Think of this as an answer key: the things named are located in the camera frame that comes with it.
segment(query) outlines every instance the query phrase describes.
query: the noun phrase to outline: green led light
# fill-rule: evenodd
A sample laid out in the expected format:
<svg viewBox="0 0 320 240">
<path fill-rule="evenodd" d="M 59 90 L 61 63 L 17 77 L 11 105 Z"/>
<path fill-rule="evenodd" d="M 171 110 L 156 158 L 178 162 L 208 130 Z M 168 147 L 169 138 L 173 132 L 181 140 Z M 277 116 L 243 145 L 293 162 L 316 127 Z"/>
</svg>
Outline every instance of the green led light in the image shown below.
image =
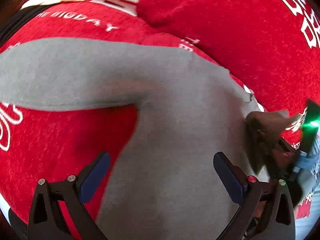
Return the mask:
<svg viewBox="0 0 320 240">
<path fill-rule="evenodd" d="M 310 126 L 310 127 L 319 127 L 319 123 L 315 122 L 315 121 L 312 121 L 312 122 L 308 123 L 308 126 Z"/>
</svg>

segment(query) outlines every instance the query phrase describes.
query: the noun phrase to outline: metal screw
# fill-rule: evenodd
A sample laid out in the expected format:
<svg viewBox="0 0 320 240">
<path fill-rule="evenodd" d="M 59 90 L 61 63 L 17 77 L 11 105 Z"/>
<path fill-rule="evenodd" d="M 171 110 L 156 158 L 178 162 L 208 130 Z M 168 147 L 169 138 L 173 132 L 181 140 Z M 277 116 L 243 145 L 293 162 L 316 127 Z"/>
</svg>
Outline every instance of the metal screw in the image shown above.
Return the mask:
<svg viewBox="0 0 320 240">
<path fill-rule="evenodd" d="M 75 175 L 70 175 L 70 176 L 68 177 L 68 181 L 70 181 L 70 182 L 73 182 L 75 179 L 76 179 L 76 176 L 75 176 Z"/>
<path fill-rule="evenodd" d="M 281 186 L 284 186 L 284 185 L 285 185 L 285 181 L 284 181 L 283 179 L 280 179 L 280 180 L 279 180 L 279 184 L 280 184 Z"/>
<path fill-rule="evenodd" d="M 39 179 L 38 184 L 43 185 L 45 183 L 45 179 Z"/>
</svg>

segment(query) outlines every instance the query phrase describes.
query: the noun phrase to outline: black device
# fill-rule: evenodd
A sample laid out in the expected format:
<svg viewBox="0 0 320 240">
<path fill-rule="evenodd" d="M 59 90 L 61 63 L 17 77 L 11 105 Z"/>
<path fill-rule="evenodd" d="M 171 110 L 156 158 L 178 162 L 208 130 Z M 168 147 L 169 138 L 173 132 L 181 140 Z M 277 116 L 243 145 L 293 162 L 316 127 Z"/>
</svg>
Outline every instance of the black device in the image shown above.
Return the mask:
<svg viewBox="0 0 320 240">
<path fill-rule="evenodd" d="M 77 176 L 70 175 L 64 181 L 53 183 L 39 180 L 29 215 L 28 239 L 74 239 L 58 204 L 65 201 L 83 240 L 106 240 L 83 204 L 92 198 L 109 166 L 109 155 L 102 152 Z M 214 155 L 213 166 L 232 201 L 240 205 L 217 240 L 241 240 L 244 235 L 253 240 L 295 239 L 293 206 L 284 181 L 268 183 L 254 176 L 247 177 L 222 152 Z M 248 235 L 248 227 L 261 201 L 266 201 L 264 211 L 257 227 Z"/>
<path fill-rule="evenodd" d="M 299 116 L 287 118 L 282 112 L 251 112 L 246 117 L 252 145 L 249 161 L 256 173 L 266 165 L 271 180 L 286 181 L 293 206 L 296 206 L 318 184 L 316 163 L 320 157 L 320 106 L 308 100 L 302 125 L 300 147 L 294 149 L 280 137 Z"/>
</svg>

